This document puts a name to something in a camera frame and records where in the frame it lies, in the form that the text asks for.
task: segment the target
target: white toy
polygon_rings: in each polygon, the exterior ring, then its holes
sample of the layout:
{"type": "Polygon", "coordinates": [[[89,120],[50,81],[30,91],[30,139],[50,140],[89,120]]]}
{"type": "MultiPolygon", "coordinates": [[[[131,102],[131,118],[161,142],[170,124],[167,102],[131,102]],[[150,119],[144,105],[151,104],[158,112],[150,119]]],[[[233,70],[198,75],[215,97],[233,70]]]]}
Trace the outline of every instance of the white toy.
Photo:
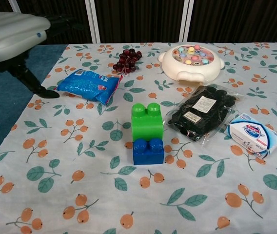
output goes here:
{"type": "Polygon", "coordinates": [[[199,45],[179,45],[158,57],[165,74],[174,80],[209,83],[224,67],[213,51],[199,45]]]}

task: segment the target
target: soap box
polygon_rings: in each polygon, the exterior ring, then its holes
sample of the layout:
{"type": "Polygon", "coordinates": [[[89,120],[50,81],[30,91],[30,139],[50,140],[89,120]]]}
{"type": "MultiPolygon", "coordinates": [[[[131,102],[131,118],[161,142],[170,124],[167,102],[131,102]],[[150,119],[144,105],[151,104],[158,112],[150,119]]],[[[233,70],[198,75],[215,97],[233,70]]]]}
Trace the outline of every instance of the soap box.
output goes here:
{"type": "Polygon", "coordinates": [[[225,133],[260,158],[265,158],[277,147],[277,133],[245,113],[233,119],[225,133]]]}

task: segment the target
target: blue plastic bag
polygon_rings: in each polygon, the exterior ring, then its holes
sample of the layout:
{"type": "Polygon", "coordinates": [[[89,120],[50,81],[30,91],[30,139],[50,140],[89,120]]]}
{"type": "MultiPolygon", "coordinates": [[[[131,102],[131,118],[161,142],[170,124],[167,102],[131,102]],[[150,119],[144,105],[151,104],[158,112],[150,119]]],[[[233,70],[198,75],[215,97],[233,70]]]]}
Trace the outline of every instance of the blue plastic bag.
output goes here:
{"type": "Polygon", "coordinates": [[[56,89],[81,96],[90,101],[99,101],[106,105],[121,80],[122,76],[119,78],[106,77],[95,72],[79,69],[69,75],[56,89]]]}

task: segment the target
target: plastic bag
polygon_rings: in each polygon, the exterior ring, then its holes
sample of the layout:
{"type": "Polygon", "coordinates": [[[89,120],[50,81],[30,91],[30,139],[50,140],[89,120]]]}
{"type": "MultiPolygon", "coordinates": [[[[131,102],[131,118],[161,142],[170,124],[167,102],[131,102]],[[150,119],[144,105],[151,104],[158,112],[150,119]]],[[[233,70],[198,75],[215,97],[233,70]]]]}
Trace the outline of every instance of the plastic bag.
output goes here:
{"type": "Polygon", "coordinates": [[[95,72],[79,69],[62,81],[56,89],[81,96],[90,101],[99,101],[106,105],[121,80],[122,76],[120,78],[106,77],[95,72]]]}
{"type": "Polygon", "coordinates": [[[243,95],[222,86],[199,86],[166,118],[167,124],[192,141],[204,144],[229,122],[230,112],[243,95]]]}

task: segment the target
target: tablecloth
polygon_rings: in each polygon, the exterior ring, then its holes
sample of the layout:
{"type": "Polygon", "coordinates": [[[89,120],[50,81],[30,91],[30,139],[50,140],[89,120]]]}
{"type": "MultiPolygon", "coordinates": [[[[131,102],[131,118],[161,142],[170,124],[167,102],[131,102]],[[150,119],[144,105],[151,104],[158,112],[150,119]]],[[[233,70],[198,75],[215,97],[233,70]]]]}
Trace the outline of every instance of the tablecloth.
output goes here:
{"type": "MultiPolygon", "coordinates": [[[[277,149],[259,160],[223,132],[202,147],[165,126],[166,162],[133,165],[132,105],[159,103],[164,117],[196,88],[161,69],[176,45],[68,45],[49,89],[80,68],[118,76],[125,48],[143,57],[107,106],[33,96],[0,146],[0,234],[277,234],[277,149]]],[[[202,45],[225,61],[214,83],[244,95],[234,114],[277,131],[277,43],[202,45]]]]}

